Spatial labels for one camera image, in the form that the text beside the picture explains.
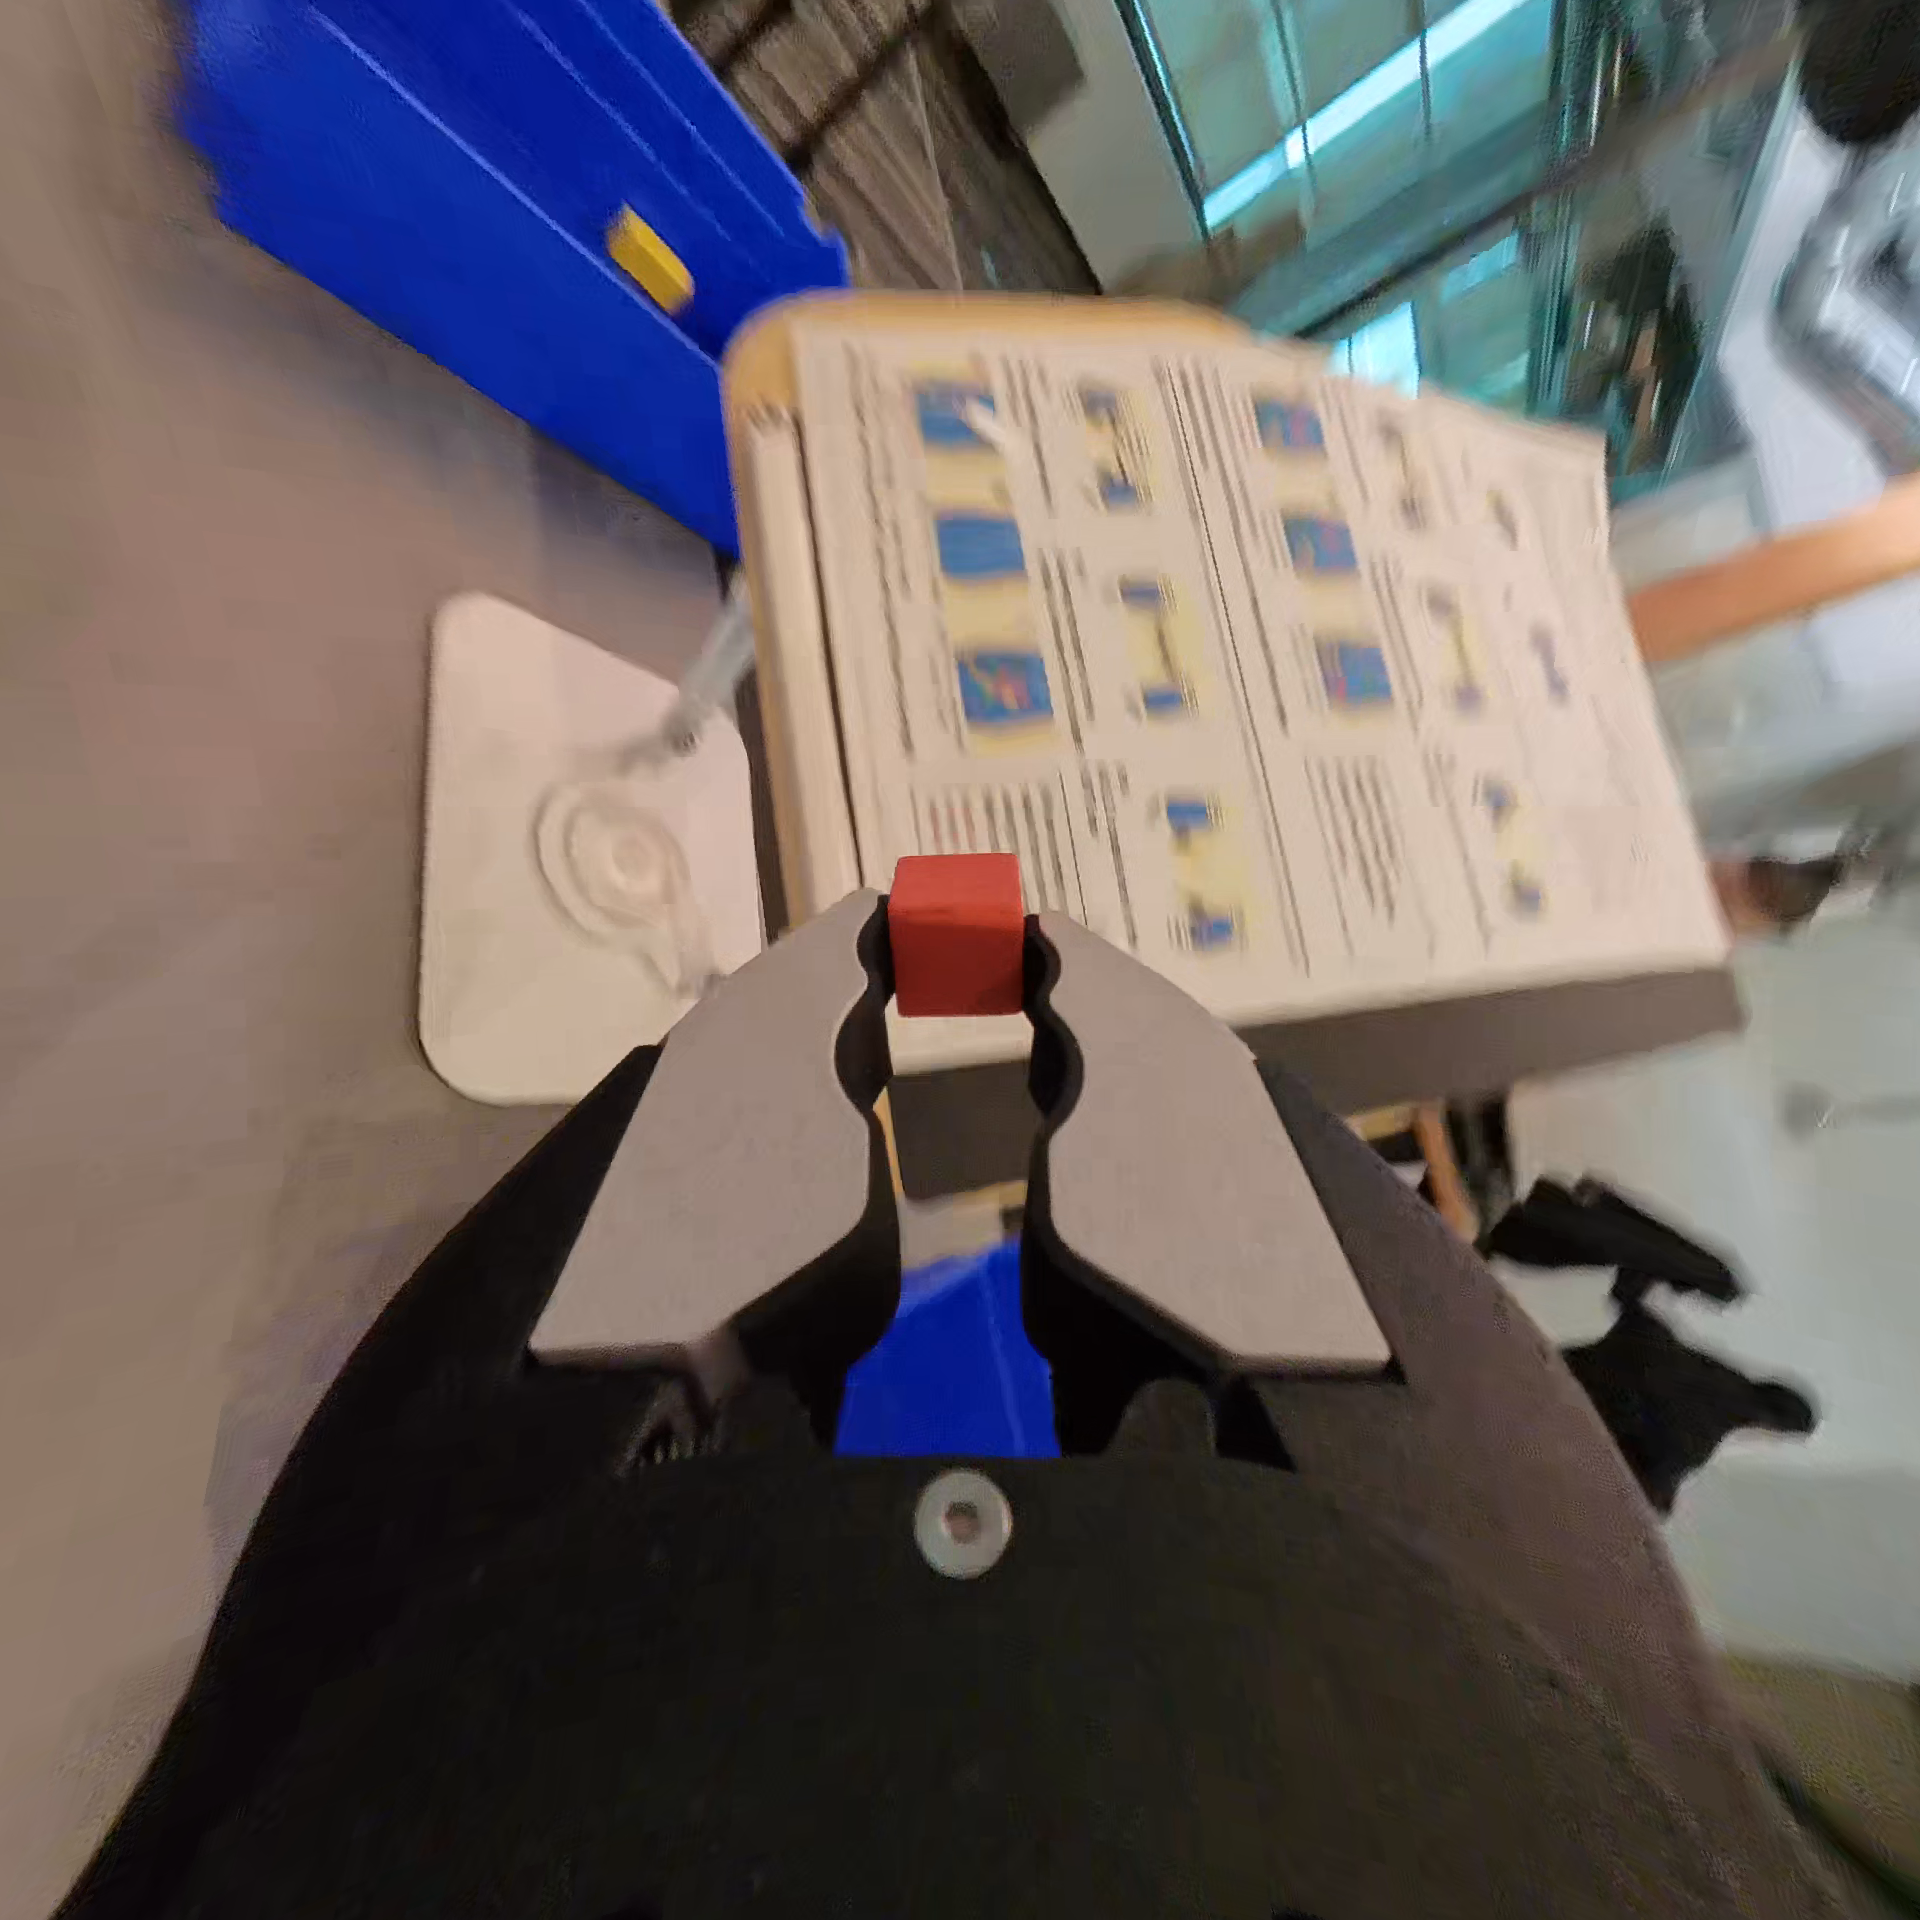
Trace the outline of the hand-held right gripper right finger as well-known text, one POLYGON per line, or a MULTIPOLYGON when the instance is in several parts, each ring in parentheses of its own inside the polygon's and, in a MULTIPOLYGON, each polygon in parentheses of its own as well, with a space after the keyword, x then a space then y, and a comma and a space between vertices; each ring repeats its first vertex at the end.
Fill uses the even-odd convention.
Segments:
POLYGON ((1024 1329, 1066 1455, 1107 1451, 1146 1389, 1251 1439, 1259 1388, 1391 1381, 1396 1359, 1258 1056, 1067 913, 1024 937, 1041 1128, 1024 1329))

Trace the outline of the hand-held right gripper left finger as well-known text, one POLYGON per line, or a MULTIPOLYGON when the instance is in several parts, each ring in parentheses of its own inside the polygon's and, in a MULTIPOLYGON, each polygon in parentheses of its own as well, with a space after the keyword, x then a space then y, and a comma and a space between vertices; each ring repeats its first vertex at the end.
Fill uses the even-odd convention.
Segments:
POLYGON ((885 895, 853 892, 660 1043, 530 1336, 576 1451, 835 1451, 904 1289, 892 987, 885 895))

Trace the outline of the blue plastic bin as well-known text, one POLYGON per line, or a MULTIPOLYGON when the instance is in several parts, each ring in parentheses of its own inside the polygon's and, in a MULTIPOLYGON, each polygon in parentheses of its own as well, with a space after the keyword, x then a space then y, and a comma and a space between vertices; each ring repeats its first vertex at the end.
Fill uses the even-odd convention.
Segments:
POLYGON ((1024 1328, 1013 1239, 904 1273, 893 1320, 848 1368, 833 1451, 1060 1454, 1049 1365, 1024 1328))
POLYGON ((723 358, 843 241, 650 3, 179 5, 181 127, 223 219, 739 556, 723 358), (631 205, 687 259, 666 316, 607 254, 631 205))

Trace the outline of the red cube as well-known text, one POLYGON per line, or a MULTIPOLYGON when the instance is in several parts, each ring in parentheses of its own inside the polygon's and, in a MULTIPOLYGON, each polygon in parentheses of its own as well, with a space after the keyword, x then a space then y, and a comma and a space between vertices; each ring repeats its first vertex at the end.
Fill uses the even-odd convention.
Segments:
POLYGON ((901 1017, 1021 1015, 1027 911, 1018 854, 904 854, 885 911, 901 1017))

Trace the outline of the white document stand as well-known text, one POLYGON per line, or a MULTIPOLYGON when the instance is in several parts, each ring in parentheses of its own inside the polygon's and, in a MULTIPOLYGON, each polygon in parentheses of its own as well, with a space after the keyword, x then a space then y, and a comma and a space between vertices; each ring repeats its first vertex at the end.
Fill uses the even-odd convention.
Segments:
POLYGON ((433 620, 417 1033, 491 1105, 584 1097, 857 889, 797 412, 739 421, 747 557, 667 678, 487 592, 433 620))

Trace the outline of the yellow cube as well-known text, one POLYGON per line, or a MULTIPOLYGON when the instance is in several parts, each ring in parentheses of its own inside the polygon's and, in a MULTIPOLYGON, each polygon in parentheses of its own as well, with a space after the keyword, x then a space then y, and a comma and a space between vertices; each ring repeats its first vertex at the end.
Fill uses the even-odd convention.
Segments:
POLYGON ((698 292, 698 279, 687 259, 631 205, 621 205, 608 222, 607 254, 669 317, 677 317, 698 292))

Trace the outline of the wooden post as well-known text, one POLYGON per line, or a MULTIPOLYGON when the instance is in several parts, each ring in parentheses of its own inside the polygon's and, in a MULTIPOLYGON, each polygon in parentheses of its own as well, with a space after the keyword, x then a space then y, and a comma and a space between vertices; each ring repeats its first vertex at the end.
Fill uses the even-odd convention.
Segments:
POLYGON ((1707 654, 1757 628, 1859 599, 1917 571, 1917 472, 1867 508, 1744 547, 1627 597, 1647 665, 1707 654))

